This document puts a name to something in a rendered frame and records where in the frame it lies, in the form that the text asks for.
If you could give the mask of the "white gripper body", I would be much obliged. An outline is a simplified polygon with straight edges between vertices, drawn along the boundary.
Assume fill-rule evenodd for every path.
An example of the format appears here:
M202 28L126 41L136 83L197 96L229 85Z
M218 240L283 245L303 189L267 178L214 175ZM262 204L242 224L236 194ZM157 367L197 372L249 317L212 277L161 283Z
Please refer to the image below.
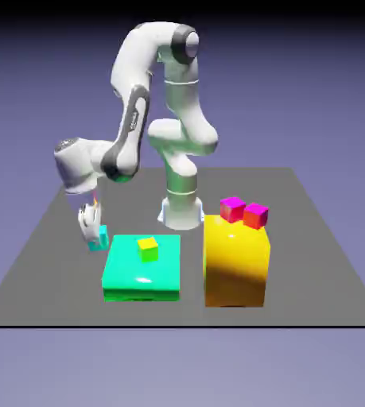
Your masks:
M78 222L85 242L99 241L101 225L101 205L86 203L78 211Z

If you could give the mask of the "small yellow-green cube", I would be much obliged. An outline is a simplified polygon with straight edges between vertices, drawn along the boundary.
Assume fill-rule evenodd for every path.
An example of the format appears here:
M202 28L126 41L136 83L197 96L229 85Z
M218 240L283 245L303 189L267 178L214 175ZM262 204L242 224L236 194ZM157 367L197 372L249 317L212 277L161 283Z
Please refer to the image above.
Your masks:
M158 260L158 244L153 236L139 239L137 244L138 255L142 262L155 262Z

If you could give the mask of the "small magenta cube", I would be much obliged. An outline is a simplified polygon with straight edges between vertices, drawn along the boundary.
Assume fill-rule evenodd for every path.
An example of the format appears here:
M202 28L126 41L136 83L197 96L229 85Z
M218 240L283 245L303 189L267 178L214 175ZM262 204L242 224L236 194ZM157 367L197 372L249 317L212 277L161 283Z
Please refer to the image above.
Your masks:
M220 201L220 216L229 223L235 223L243 218L245 208L246 202L239 197L227 197Z
M259 230L267 224L269 208L258 203L250 203L243 211L243 224Z

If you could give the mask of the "large green box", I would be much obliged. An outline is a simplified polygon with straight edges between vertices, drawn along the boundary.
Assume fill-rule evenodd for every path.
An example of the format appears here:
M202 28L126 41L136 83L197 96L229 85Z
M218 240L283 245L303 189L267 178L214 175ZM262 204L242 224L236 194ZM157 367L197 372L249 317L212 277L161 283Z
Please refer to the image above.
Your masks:
M152 236L158 244L158 260L142 262L137 241ZM115 235L101 283L105 301L178 301L180 235Z

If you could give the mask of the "large yellow box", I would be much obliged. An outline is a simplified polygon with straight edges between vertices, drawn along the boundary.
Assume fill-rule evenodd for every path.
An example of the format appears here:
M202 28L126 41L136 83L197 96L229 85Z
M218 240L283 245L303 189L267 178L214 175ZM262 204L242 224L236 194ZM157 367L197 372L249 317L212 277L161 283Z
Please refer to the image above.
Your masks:
M266 228L242 221L229 223L220 215L204 217L204 303L209 308L264 305L270 264Z

